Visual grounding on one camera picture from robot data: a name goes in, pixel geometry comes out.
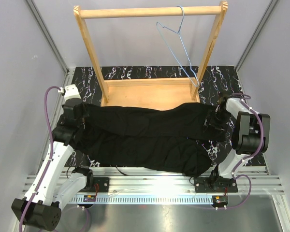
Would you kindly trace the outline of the black trousers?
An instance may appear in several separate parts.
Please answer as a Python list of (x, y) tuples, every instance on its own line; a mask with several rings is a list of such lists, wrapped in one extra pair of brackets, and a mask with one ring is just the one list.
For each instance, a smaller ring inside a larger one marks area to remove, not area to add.
[(215, 107), (202, 103), (166, 111), (87, 104), (87, 111), (76, 150), (102, 164), (198, 177), (212, 163), (199, 141), (226, 140), (223, 131), (205, 126)]

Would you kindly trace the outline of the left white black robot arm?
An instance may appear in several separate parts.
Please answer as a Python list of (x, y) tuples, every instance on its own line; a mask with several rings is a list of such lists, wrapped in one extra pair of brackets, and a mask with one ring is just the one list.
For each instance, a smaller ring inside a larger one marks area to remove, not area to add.
[(94, 188), (93, 172), (83, 167), (76, 167), (60, 187), (56, 186), (67, 159), (80, 142), (88, 115), (80, 98), (66, 100), (62, 108), (63, 114), (51, 132), (47, 155), (33, 184), (22, 199), (16, 198), (12, 203), (19, 231), (26, 225), (51, 232), (72, 197), (81, 190), (89, 192)]

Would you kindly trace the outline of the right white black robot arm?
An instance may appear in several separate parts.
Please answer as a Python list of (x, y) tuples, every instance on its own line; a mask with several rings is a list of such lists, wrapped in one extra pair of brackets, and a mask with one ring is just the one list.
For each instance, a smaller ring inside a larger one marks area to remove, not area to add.
[(270, 116), (255, 111), (245, 102), (248, 99), (250, 96), (246, 94), (223, 95), (217, 108), (206, 117), (203, 125), (205, 131), (216, 129), (224, 132), (226, 121), (231, 116), (236, 122), (231, 138), (232, 150), (224, 161), (214, 168), (210, 176), (200, 182), (205, 190), (237, 192), (237, 170), (268, 148)]

